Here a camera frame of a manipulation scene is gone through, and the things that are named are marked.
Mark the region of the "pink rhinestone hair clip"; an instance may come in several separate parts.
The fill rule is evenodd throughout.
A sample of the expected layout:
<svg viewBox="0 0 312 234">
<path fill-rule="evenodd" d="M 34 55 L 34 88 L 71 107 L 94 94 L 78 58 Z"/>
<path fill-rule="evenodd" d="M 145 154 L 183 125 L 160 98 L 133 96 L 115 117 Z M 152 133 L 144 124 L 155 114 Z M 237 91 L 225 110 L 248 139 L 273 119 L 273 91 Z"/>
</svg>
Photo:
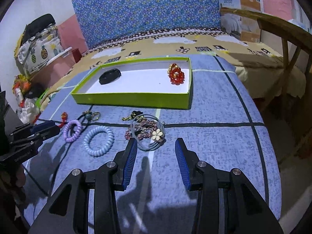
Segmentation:
<svg viewBox="0 0 312 234">
<path fill-rule="evenodd" d="M 139 118 L 134 125 L 134 134 L 141 141 L 152 138 L 152 133 L 157 130 L 157 123 L 147 118 Z"/>
</svg>

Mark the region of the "black wristband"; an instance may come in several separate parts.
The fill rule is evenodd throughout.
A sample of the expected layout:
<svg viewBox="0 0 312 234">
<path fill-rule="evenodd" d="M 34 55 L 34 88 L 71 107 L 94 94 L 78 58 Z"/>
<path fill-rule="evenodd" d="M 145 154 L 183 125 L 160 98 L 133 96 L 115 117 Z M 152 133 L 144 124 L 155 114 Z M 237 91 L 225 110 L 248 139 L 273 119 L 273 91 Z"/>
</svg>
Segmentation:
<svg viewBox="0 0 312 234">
<path fill-rule="evenodd" d="M 106 85 L 108 83 L 111 83 L 118 79 L 121 76 L 121 72 L 119 69 L 111 69 L 106 72 L 104 72 L 100 78 L 99 78 L 99 83 L 101 85 Z"/>
</svg>

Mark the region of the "colourful plastic bags pile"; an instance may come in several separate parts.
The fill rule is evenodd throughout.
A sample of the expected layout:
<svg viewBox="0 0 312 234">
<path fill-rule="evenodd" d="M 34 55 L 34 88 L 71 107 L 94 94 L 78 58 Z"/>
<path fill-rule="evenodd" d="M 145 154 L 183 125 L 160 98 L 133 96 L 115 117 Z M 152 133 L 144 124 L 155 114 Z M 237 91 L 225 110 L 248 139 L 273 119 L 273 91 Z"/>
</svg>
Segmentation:
<svg viewBox="0 0 312 234">
<path fill-rule="evenodd" d="M 35 123 L 41 113 L 40 101 L 45 93 L 45 88 L 39 83 L 32 83 L 26 76 L 19 74 L 14 79 L 12 92 L 17 102 L 17 117 L 23 124 Z"/>
</svg>

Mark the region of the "pink storage cabinet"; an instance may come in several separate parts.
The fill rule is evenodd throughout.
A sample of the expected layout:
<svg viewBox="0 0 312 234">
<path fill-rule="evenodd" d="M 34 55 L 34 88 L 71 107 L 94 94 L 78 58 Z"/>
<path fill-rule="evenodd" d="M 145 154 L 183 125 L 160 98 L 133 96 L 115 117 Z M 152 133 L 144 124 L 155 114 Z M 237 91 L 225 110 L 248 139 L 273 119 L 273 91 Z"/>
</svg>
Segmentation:
<svg viewBox="0 0 312 234">
<path fill-rule="evenodd" d="M 44 88 L 50 88 L 65 76 L 75 64 L 73 48 L 69 47 L 50 59 L 46 66 L 31 77 L 30 81 L 32 84 L 38 83 Z"/>
</svg>

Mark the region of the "black gold flower brooch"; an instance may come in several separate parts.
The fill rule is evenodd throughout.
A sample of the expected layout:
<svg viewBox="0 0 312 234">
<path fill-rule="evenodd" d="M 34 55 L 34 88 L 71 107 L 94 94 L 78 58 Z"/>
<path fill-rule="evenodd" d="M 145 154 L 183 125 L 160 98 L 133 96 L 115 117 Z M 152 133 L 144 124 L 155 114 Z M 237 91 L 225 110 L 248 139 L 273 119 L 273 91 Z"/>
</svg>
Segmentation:
<svg viewBox="0 0 312 234">
<path fill-rule="evenodd" d="M 131 112 L 131 114 L 129 116 L 126 117 L 122 117 L 122 121 L 131 121 L 133 119 L 135 119 L 135 117 L 142 115 L 143 112 L 138 111 L 138 110 L 134 110 L 133 112 Z"/>
</svg>

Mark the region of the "pineapple print storage bag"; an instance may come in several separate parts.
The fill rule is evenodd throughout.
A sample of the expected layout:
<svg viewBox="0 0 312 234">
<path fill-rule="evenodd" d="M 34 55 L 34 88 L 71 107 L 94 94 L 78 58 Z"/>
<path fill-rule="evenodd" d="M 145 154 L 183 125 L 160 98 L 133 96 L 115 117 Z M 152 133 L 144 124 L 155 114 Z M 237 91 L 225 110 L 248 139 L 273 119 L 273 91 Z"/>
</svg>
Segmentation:
<svg viewBox="0 0 312 234">
<path fill-rule="evenodd" d="M 49 25 L 24 44 L 20 42 L 14 50 L 14 58 L 21 65 L 23 74 L 29 77 L 63 51 L 57 26 Z"/>
</svg>

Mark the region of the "blue grey checked blanket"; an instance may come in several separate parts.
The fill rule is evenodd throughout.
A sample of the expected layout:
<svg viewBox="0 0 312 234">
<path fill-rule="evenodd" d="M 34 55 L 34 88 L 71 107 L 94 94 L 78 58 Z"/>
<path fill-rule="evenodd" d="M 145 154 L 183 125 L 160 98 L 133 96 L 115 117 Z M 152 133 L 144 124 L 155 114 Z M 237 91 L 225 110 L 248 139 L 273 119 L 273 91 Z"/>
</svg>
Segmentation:
<svg viewBox="0 0 312 234">
<path fill-rule="evenodd" d="M 265 199 L 273 214 L 281 215 L 281 181 L 269 133 L 260 113 L 234 68 L 221 58 L 190 57 L 192 102 L 188 110 L 144 108 L 165 126 L 165 142 L 152 152 L 138 151 L 131 182 L 125 192 L 116 195 L 122 233 L 190 233 L 197 194 L 183 184 L 175 156 L 175 140 L 183 138 L 187 148 L 214 168 L 229 171 L 239 168 Z M 79 105 L 71 91 L 85 73 L 75 76 L 60 90 L 45 111 L 42 121 L 59 121 L 63 112 L 69 119 L 85 110 L 99 112 L 100 118 L 87 127 L 108 126 L 115 141 L 101 156 L 88 155 L 82 138 L 73 144 L 62 136 L 42 145 L 39 154 L 29 160 L 24 216 L 33 223 L 69 172 L 97 169 L 125 148 L 128 123 L 122 118 L 133 108 Z"/>
</svg>

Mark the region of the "black bag on top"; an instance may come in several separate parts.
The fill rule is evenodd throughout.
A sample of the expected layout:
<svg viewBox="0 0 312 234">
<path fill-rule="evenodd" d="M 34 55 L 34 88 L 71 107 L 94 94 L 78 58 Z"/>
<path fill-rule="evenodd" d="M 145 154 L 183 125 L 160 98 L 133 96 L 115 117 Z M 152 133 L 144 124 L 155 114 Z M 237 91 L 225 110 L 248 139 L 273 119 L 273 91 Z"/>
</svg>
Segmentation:
<svg viewBox="0 0 312 234">
<path fill-rule="evenodd" d="M 22 44 L 36 36 L 37 33 L 42 32 L 49 25 L 55 25 L 55 23 L 55 19 L 51 14 L 45 14 L 35 19 L 30 24 L 26 25 L 23 32 Z"/>
</svg>

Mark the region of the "green shallow cardboard box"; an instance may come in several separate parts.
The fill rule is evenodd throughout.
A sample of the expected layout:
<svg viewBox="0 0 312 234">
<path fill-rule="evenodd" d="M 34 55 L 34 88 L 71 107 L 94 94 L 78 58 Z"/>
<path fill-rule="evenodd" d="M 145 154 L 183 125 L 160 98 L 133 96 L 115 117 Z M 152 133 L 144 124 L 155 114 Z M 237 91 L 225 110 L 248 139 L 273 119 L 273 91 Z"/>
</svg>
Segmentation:
<svg viewBox="0 0 312 234">
<path fill-rule="evenodd" d="M 180 85 L 173 85 L 167 74 L 173 63 L 184 73 Z M 100 76 L 111 69 L 119 69 L 121 76 L 101 85 Z M 192 67 L 188 57 L 145 58 L 98 66 L 71 94 L 78 104 L 188 109 L 191 85 Z"/>
</svg>

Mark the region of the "blue floral headboard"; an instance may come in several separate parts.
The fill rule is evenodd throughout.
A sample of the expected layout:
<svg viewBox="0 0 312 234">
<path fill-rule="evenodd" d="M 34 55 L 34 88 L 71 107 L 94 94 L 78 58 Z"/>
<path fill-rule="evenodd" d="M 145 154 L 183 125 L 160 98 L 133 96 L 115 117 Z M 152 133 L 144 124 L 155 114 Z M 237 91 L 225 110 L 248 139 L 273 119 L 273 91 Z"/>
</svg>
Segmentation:
<svg viewBox="0 0 312 234">
<path fill-rule="evenodd" d="M 136 33 L 219 27 L 218 0 L 72 0 L 87 46 Z"/>
</svg>

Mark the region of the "cardboard quilt box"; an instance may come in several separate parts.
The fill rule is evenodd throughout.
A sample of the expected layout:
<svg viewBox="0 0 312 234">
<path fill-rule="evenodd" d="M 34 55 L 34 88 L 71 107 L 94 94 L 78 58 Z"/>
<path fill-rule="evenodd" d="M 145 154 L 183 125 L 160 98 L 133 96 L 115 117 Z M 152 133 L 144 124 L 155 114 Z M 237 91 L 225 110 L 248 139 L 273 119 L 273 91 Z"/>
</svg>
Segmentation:
<svg viewBox="0 0 312 234">
<path fill-rule="evenodd" d="M 261 0 L 218 0 L 220 8 L 261 12 Z M 241 41 L 259 43 L 261 30 L 256 20 L 221 12 L 221 29 Z"/>
</svg>

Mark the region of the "brown wooden chair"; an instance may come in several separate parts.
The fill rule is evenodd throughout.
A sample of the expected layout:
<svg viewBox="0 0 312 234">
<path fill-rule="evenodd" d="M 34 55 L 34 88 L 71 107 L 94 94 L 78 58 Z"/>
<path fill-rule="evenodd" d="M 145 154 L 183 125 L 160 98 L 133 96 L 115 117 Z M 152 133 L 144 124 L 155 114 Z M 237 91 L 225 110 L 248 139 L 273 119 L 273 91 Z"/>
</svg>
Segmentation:
<svg viewBox="0 0 312 234">
<path fill-rule="evenodd" d="M 260 56 L 256 54 L 230 53 L 238 60 L 246 72 L 253 72 L 252 81 L 263 91 L 262 97 L 256 98 L 256 106 L 263 113 L 274 98 L 280 98 L 281 117 L 294 116 L 287 110 L 287 90 L 290 88 L 290 78 L 301 51 L 309 55 L 306 69 L 311 68 L 311 35 L 302 28 L 295 26 L 281 18 L 259 12 L 223 7 L 221 13 L 238 15 L 242 18 L 257 22 L 259 28 L 281 38 L 283 56 Z"/>
</svg>

